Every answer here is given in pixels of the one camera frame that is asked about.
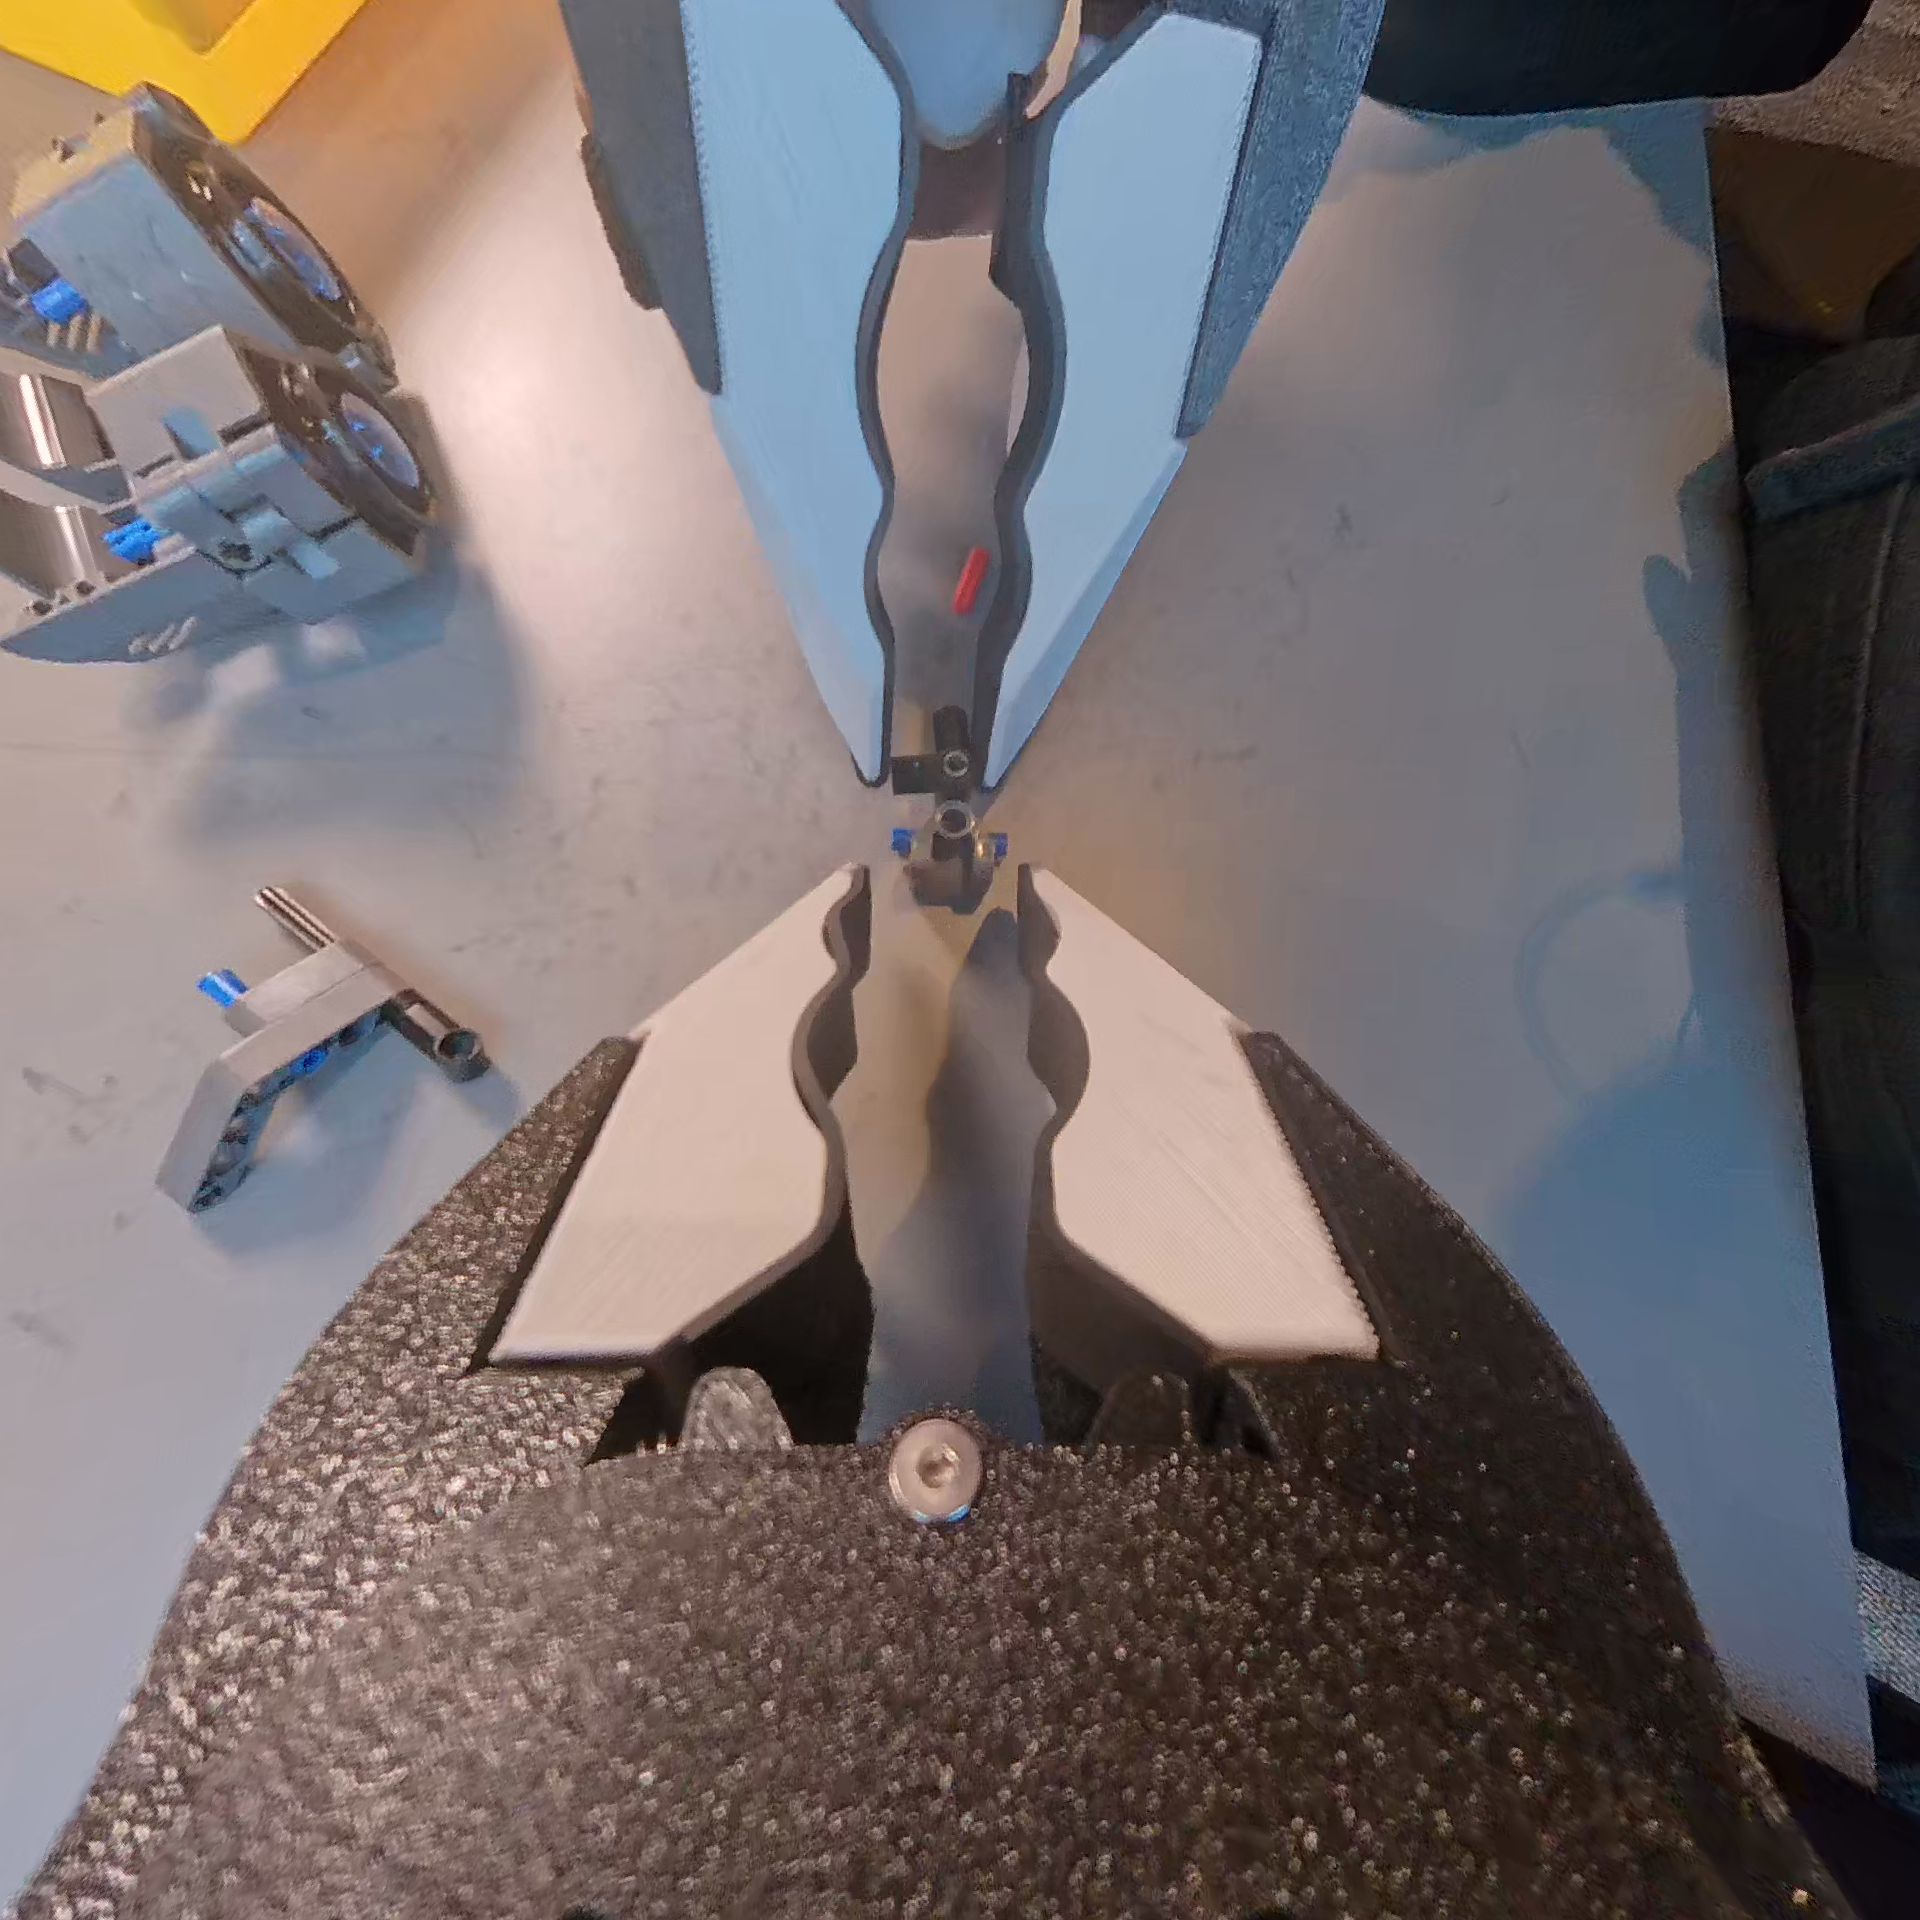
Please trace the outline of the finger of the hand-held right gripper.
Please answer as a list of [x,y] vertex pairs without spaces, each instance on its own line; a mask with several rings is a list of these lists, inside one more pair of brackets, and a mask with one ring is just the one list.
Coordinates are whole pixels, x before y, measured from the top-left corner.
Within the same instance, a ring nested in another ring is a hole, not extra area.
[[994,491],[984,784],[1007,779],[1186,459],[1183,412],[1261,37],[1141,15],[1017,135],[1004,292],[1026,402]]
[[880,785],[894,462],[878,364],[920,173],[910,83],[863,4],[685,4],[683,29],[713,429],[822,705],[859,779]]

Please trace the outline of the blue-grey cloth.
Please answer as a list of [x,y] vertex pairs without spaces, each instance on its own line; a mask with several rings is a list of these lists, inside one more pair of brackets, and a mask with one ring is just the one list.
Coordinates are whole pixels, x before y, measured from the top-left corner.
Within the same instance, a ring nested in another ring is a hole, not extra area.
[[1877,1795],[1918,1820],[1918,1579],[1855,1552]]

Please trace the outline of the black connector with blue pins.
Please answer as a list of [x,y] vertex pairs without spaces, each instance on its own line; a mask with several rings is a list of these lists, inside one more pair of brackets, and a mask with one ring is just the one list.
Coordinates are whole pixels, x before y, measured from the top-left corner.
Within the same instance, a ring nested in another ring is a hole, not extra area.
[[1010,839],[982,824],[976,809],[973,721],[965,708],[948,705],[931,715],[931,749],[891,761],[894,796],[926,796],[929,821],[917,830],[894,827],[891,852],[909,863],[962,862],[968,869],[994,869],[1010,852]]

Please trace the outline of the grey desk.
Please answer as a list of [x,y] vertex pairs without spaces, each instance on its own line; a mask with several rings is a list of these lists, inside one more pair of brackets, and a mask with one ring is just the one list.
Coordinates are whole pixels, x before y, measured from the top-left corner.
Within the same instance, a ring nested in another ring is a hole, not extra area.
[[[671,327],[625,300],[550,4],[372,4],[251,160],[389,325],[453,545],[157,666],[3,662],[3,1894],[62,1833],[259,1417],[527,1104],[842,862],[870,1422],[1032,1432],[1045,1117],[1004,911],[917,911]],[[1873,1770],[1782,926],[1745,682],[1701,116],[1360,107],[997,810],[1282,1034],[1549,1313],[1742,1710]],[[157,1172],[304,899],[488,1049]]]

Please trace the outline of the person's right forearm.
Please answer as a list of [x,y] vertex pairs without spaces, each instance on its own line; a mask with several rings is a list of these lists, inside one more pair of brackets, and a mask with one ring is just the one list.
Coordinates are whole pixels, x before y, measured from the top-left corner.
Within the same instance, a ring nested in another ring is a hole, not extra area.
[[1365,93],[1525,116],[1773,96],[1810,82],[1869,4],[1385,4]]

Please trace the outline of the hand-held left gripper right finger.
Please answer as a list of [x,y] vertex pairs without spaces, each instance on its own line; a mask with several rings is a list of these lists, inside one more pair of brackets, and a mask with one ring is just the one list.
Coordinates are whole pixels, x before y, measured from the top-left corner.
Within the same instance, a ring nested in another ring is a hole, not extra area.
[[1054,1108],[1026,1252],[1052,1362],[1374,1362],[1251,1032],[1047,869],[1019,869],[1017,930]]

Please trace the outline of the grey twin engine toy assembly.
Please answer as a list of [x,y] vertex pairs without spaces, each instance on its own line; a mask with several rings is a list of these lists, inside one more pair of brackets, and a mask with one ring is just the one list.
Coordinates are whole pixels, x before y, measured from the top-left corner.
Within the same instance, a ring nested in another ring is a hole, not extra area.
[[160,88],[30,162],[3,246],[3,652],[161,661],[407,588],[437,489],[382,325]]

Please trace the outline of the large yellow storage bin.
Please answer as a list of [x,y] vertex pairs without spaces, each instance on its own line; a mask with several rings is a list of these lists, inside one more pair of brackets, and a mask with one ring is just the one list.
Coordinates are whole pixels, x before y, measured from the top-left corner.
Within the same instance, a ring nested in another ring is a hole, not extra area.
[[361,4],[3,4],[3,50],[108,96],[154,83],[248,137]]

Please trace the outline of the grey angular connector piece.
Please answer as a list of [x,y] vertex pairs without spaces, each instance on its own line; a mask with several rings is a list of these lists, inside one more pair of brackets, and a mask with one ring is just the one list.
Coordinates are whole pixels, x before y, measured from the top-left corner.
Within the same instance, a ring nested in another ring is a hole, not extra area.
[[976,911],[1010,852],[1010,837],[982,824],[973,802],[941,799],[923,827],[894,830],[910,897],[926,908]]

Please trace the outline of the grey beam with black axle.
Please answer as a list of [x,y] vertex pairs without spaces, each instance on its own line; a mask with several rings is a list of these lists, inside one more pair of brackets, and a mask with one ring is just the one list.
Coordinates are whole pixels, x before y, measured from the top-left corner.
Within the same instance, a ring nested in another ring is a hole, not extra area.
[[263,886],[255,904],[301,957],[247,986],[214,971],[198,981],[235,1043],[201,1073],[157,1172],[157,1192],[184,1213],[207,1213],[248,1180],[255,1152],[284,1094],[357,1060],[398,1034],[456,1084],[491,1070],[481,1034],[425,999],[370,948],[336,933],[304,899]]

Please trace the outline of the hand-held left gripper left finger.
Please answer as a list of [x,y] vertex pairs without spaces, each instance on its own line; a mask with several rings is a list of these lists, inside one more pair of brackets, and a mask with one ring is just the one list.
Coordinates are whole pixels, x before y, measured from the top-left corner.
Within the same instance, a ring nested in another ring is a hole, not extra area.
[[629,1034],[491,1365],[656,1362],[824,1249],[870,960],[871,876],[849,862]]

